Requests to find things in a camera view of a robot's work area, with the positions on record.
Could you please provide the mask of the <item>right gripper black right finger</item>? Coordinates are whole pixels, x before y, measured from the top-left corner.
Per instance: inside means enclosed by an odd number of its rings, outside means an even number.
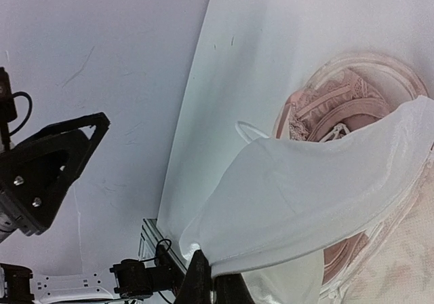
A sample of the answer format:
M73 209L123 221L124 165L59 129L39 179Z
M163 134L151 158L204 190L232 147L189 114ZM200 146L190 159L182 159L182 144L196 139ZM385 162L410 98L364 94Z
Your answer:
M213 279L208 260L196 250L174 303L251 303L251 295L240 273Z

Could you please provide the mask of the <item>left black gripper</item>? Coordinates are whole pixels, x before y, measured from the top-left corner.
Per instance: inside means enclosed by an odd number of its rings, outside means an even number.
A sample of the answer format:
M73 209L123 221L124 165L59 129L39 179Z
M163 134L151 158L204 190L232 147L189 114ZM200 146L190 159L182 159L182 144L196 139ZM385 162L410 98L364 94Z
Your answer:
M109 271L115 276L115 294L122 299L148 299L156 292L169 290L179 293L185 272L170 255L172 241L157 242L151 259L124 259L114 264Z

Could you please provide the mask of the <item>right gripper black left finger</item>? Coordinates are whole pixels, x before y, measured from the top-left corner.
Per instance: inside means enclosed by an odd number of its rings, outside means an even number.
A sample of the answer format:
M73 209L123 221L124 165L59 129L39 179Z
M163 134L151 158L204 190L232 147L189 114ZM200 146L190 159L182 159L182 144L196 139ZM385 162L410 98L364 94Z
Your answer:
M1 154L1 235L46 232L109 129L104 113L48 125Z

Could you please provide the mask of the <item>white satin bra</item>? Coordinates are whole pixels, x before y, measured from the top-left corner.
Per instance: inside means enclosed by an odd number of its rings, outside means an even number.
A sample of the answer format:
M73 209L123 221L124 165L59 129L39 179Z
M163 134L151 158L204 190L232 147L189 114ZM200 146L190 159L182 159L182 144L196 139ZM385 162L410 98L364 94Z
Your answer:
M328 142L258 138L180 236L210 265L215 303L317 303L324 250L393 218L432 160L433 101L401 104Z

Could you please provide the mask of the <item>pink bra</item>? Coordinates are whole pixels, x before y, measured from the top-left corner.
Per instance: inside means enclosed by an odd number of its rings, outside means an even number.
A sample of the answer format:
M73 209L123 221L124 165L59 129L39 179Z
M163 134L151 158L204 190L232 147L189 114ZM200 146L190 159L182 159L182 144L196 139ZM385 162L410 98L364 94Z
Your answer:
M288 97L272 135L315 143L339 139L428 94L416 72L393 57L371 52L339 55Z

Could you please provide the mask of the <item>floral mesh laundry bag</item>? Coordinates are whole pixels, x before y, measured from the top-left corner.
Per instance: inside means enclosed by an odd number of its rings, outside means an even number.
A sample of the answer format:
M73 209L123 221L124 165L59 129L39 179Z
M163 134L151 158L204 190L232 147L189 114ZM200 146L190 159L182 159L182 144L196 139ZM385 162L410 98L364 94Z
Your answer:
M321 303L432 303L433 164L378 225L326 248Z

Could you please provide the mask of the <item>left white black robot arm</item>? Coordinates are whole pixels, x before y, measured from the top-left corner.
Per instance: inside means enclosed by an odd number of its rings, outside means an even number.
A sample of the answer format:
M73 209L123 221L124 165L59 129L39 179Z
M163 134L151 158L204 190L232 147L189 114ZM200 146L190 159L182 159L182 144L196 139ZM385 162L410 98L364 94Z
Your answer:
M157 242L150 259L124 259L100 272L49 276L28 267L1 264L2 303L137 303L155 293L174 291L176 264L172 242Z

